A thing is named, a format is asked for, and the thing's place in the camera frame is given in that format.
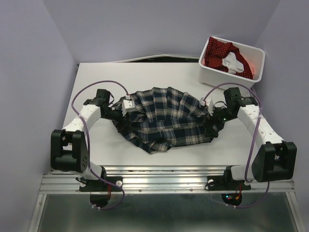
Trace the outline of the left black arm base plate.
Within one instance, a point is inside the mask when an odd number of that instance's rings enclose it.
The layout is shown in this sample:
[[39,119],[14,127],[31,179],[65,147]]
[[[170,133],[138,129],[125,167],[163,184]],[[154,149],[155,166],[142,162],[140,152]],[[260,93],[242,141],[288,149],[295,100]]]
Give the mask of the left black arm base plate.
[[[103,167],[101,177],[97,180],[89,180],[81,176],[77,176],[75,180],[79,182],[80,192],[90,193],[89,202],[92,208],[99,211],[114,209],[124,200],[123,177],[107,176],[106,170]],[[112,202],[113,192],[122,193],[121,198],[116,203]]]

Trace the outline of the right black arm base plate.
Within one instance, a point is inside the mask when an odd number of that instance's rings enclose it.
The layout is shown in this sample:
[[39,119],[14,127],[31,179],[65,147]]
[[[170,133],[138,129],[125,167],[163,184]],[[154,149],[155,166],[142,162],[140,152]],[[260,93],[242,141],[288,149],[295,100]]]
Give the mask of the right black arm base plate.
[[242,202],[242,192],[244,190],[251,190],[251,185],[245,185],[244,180],[234,180],[232,178],[231,166],[228,166],[222,175],[207,176],[207,183],[204,189],[206,191],[224,191],[221,194],[223,202],[236,208]]

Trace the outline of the aluminium rail frame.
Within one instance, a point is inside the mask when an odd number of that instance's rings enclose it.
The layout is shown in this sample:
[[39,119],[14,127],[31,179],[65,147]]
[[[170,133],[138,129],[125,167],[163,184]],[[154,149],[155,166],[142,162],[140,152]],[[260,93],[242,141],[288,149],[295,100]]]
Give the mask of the aluminium rail frame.
[[242,192],[236,208],[223,202],[224,191],[204,189],[207,176],[247,163],[252,136],[239,119],[226,122],[210,143],[154,154],[126,140],[113,122],[101,118],[91,127],[88,149],[107,176],[123,177],[123,202],[111,210],[92,208],[78,175],[52,169],[42,179],[30,231],[303,231],[292,178],[245,181],[251,190]]

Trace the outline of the navy plaid pleated skirt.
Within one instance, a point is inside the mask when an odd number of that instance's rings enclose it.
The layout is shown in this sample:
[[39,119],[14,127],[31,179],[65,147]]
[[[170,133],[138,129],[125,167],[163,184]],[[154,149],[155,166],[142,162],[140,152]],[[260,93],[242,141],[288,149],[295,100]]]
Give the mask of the navy plaid pleated skirt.
[[197,98],[172,87],[137,91],[131,99],[135,110],[113,124],[126,140],[149,154],[210,143],[224,127],[210,120]]

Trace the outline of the white garment in bin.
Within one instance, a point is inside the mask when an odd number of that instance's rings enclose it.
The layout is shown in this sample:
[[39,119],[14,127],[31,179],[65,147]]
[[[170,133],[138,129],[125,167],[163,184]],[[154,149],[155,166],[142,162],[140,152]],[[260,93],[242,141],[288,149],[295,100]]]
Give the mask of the white garment in bin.
[[222,59],[222,65],[228,68],[228,73],[237,74],[244,71],[244,65],[237,60],[237,54],[239,51],[232,51],[227,54],[225,58]]

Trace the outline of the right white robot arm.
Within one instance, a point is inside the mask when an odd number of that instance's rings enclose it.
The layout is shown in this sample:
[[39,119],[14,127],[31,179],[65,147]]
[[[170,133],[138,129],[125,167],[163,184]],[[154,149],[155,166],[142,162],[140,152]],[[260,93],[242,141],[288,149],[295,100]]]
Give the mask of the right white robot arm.
[[293,142],[279,136],[262,114],[262,107],[254,97],[244,97],[238,87],[224,91],[224,107],[215,107],[213,100],[206,97],[209,116],[207,126],[214,137],[216,126],[239,119],[252,136],[247,163],[227,167],[222,183],[232,189],[239,181],[271,182],[289,180],[294,175],[297,147]]

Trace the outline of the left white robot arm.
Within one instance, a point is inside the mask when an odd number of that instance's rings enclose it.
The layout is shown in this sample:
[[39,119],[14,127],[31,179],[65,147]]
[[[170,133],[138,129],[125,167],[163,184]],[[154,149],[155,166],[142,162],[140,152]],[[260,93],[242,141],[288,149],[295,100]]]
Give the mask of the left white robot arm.
[[113,110],[109,106],[111,96],[109,91],[98,89],[95,98],[84,102],[71,123],[51,133],[51,168],[91,180],[90,183],[96,190],[105,189],[108,179],[105,168],[90,161],[87,134],[101,118],[116,122],[123,119],[121,110]]

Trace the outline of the white plastic bin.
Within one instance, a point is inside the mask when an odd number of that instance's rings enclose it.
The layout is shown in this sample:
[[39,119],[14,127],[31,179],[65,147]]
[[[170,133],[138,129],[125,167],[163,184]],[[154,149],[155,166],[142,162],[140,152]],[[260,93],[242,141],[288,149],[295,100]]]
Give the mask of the white plastic bin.
[[254,86],[254,84],[259,83],[262,80],[262,74],[265,63],[265,52],[262,49],[218,37],[213,38],[225,43],[231,42],[233,43],[234,46],[239,48],[240,53],[249,63],[249,66],[253,73],[253,80],[204,66],[203,58],[206,52],[206,47],[208,45],[209,38],[206,41],[206,44],[203,48],[202,54],[198,61],[200,67],[197,73],[198,73],[198,80],[201,83],[210,86],[217,86],[219,84],[229,82],[229,83],[242,84],[248,88],[251,88]]

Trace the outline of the red polka dot skirt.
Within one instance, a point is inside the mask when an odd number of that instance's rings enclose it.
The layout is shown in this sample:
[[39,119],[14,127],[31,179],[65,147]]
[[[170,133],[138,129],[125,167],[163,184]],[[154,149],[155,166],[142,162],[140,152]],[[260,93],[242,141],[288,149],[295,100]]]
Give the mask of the red polka dot skirt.
[[[231,42],[221,42],[213,37],[209,38],[206,52],[204,55],[204,66],[228,73],[228,68],[222,65],[222,59],[227,56],[229,52],[239,51],[239,48],[234,46]],[[240,53],[237,54],[237,60],[243,63],[244,71],[235,75],[253,80],[253,73],[249,63]]]

